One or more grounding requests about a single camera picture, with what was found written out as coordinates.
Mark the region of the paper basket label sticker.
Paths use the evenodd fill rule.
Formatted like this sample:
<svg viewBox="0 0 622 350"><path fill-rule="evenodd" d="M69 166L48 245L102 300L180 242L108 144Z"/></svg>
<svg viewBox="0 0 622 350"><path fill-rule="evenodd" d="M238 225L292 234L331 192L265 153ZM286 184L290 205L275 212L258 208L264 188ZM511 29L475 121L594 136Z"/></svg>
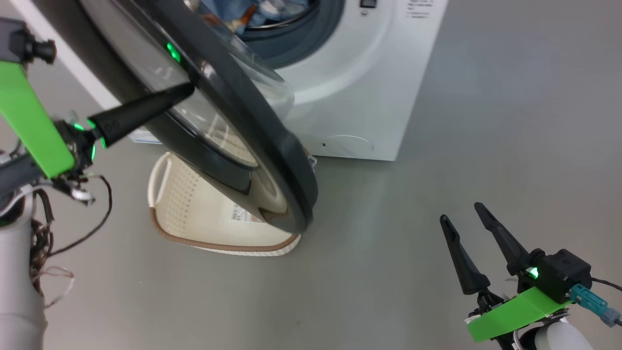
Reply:
<svg viewBox="0 0 622 350"><path fill-rule="evenodd" d="M249 211L243 209L242 206L236 203L232 206L230 219L235 222L264 223L260 218L252 215Z"/></svg>

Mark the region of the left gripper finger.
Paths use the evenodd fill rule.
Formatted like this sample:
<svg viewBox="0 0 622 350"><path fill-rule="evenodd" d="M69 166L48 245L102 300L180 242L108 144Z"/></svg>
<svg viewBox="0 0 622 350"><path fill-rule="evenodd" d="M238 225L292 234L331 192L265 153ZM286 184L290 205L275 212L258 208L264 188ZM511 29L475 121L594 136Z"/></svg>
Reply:
<svg viewBox="0 0 622 350"><path fill-rule="evenodd" d="M93 124L87 132L87 139L90 142L102 140L106 146L111 146L186 100L194 91L195 86L191 83L179 84L93 115L87 118Z"/></svg>

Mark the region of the blue energy label sticker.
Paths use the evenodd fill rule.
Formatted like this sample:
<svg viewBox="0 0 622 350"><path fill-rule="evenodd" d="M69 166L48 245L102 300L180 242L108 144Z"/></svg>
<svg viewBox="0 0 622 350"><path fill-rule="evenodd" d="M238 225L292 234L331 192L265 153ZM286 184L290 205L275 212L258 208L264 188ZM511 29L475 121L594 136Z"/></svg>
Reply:
<svg viewBox="0 0 622 350"><path fill-rule="evenodd" d="M130 133L129 138L137 143L162 145L162 142L154 137L147 129L137 129Z"/></svg>

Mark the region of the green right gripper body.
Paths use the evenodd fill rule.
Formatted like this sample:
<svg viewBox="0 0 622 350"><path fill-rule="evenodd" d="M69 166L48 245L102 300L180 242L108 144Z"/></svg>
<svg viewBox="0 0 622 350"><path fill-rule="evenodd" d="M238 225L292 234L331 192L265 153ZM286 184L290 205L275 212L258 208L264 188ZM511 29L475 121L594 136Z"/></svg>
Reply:
<svg viewBox="0 0 622 350"><path fill-rule="evenodd" d="M488 277L475 266L466 269L466 294L478 294L479 308L466 320L469 334L476 343L511 334L570 303L569 280L549 279L544 270L536 266L517 271L518 286L525 290L507 300L489 291Z"/></svg>

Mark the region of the white front-load washing machine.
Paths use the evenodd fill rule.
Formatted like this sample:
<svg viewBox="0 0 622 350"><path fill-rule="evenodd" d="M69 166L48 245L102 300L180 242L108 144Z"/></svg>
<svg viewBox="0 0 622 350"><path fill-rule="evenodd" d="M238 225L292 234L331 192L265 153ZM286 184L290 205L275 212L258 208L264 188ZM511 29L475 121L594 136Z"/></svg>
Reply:
<svg viewBox="0 0 622 350"><path fill-rule="evenodd" d="M285 124L311 154L394 161L448 1L318 0L289 24L247 25L237 44L293 88Z"/></svg>

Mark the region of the cream perforated basket brown rim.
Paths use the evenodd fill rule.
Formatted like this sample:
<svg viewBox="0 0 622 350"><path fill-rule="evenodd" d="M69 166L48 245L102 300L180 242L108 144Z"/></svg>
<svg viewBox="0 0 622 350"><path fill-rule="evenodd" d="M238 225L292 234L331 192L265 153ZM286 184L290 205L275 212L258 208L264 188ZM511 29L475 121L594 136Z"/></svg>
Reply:
<svg viewBox="0 0 622 350"><path fill-rule="evenodd" d="M173 153L155 163L147 186L154 227L168 241L235 256L277 257L301 240L266 223L230 219L226 198Z"/></svg>

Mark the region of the dark round glass washer door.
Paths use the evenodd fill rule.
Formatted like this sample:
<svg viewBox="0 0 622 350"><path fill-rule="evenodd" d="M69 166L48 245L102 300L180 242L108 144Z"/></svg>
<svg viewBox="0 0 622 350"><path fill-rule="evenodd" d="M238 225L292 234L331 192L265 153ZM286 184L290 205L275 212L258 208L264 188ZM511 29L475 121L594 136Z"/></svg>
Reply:
<svg viewBox="0 0 622 350"><path fill-rule="evenodd" d="M193 84L190 97L141 127L267 224L307 230L318 187L304 147L284 124L293 89L224 24L209 23L182 0L33 5L120 104Z"/></svg>

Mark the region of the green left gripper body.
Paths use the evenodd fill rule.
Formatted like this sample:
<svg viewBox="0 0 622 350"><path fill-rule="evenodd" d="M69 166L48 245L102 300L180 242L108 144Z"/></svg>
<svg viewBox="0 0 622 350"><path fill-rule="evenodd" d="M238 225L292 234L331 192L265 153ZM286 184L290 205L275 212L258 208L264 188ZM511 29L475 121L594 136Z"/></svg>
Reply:
<svg viewBox="0 0 622 350"><path fill-rule="evenodd" d="M94 142L86 144L87 162L78 159L78 151L68 147L56 129L21 64L0 62L0 114L26 146L28 154L0 166L0 179L55 179L75 171L79 178L95 177L82 171L92 165Z"/></svg>

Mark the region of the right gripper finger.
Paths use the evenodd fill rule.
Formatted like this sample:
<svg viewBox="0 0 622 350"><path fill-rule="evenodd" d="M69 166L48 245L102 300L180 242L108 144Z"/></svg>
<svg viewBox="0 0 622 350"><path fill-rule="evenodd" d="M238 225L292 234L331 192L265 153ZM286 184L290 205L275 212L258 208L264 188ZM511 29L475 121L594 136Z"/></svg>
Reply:
<svg viewBox="0 0 622 350"><path fill-rule="evenodd" d="M439 221L464 295L489 292L491 283L488 277L476 268L462 246L461 237L449 217L441 215Z"/></svg>
<svg viewBox="0 0 622 350"><path fill-rule="evenodd" d="M507 263L507 272L511 276L516 276L530 268L529 252L505 228L504 224L500 223L482 202L476 202L474 208L484 228L493 235L498 244Z"/></svg>

